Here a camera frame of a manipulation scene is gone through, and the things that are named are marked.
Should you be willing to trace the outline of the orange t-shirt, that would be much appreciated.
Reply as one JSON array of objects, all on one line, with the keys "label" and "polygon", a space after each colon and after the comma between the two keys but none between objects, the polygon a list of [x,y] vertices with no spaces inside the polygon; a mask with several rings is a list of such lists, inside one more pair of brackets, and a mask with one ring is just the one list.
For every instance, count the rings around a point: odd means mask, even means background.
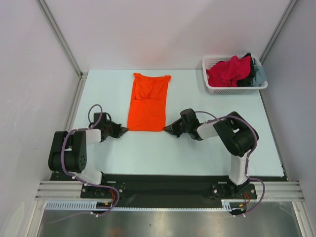
[{"label": "orange t-shirt", "polygon": [[130,131],[161,132],[166,125],[166,100],[171,76],[134,73],[127,127]]}]

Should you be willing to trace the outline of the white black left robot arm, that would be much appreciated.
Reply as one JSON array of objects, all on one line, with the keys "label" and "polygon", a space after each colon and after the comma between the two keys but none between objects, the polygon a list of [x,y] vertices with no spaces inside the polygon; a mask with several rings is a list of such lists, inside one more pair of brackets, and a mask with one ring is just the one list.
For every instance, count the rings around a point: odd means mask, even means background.
[{"label": "white black left robot arm", "polygon": [[49,169],[92,187],[92,192],[100,198],[108,191],[112,198],[116,198],[119,190],[102,181],[103,173],[90,164],[87,147],[104,142],[109,137],[118,139],[128,128],[112,121],[107,112],[94,113],[93,120],[88,121],[88,128],[55,132],[48,158]]}]

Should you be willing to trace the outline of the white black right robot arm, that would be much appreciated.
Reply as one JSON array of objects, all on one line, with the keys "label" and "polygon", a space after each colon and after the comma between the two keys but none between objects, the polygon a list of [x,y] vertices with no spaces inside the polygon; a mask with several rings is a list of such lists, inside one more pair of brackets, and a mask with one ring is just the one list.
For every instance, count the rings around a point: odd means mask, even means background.
[{"label": "white black right robot arm", "polygon": [[228,182],[212,185],[212,197],[250,199],[254,188],[250,186],[249,158],[257,147],[259,135],[237,112],[217,118],[209,112],[185,109],[180,112],[180,118],[163,131],[176,137],[188,134],[196,141],[219,137],[231,154],[231,166]]}]

